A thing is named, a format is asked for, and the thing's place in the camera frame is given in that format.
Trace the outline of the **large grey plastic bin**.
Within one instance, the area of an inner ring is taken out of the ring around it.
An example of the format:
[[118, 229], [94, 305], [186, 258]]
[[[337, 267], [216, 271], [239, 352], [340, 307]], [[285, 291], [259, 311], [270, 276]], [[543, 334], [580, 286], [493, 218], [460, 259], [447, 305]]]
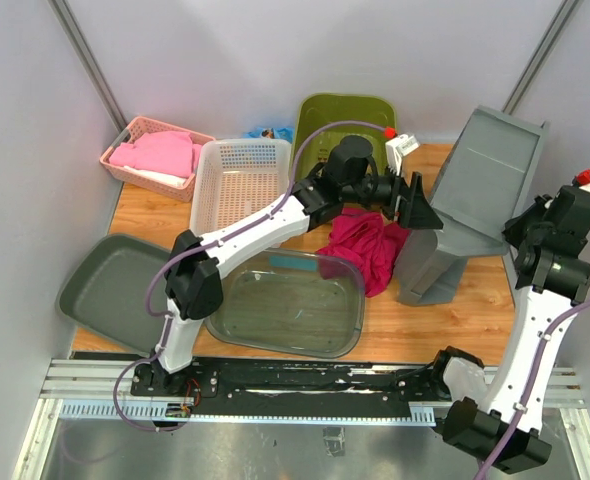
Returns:
[[399, 303], [449, 303], [470, 259], [507, 253], [502, 232], [525, 209], [549, 127], [473, 111], [429, 195], [442, 229], [413, 231], [396, 259]]

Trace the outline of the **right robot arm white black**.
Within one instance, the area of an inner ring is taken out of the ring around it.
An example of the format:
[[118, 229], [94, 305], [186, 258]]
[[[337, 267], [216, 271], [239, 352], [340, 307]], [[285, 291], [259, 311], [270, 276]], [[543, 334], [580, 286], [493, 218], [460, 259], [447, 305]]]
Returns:
[[550, 457], [540, 437], [544, 396], [569, 326], [590, 307], [590, 264], [579, 257], [589, 232], [590, 181], [539, 196], [507, 221], [503, 237], [517, 251], [518, 304], [492, 381], [483, 362], [462, 350], [448, 347], [435, 357], [429, 390], [452, 401], [442, 439], [477, 460], [478, 479], [492, 468], [514, 474]]

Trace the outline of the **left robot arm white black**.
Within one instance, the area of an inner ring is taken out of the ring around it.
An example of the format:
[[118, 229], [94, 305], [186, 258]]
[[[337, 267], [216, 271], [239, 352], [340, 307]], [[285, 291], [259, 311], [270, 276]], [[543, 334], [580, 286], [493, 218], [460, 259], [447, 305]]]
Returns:
[[273, 203], [214, 232], [190, 230], [175, 240], [169, 260], [155, 274], [165, 283], [167, 307], [153, 361], [159, 366], [154, 383], [165, 394], [182, 393], [202, 322], [224, 301], [223, 281], [235, 268], [270, 246], [303, 235], [338, 217], [345, 203], [378, 205], [383, 215], [411, 230], [440, 230], [443, 222], [430, 206], [415, 172], [404, 178], [405, 155], [417, 141], [394, 135], [385, 144], [387, 167], [380, 172], [373, 146], [364, 137], [347, 135], [301, 180]]

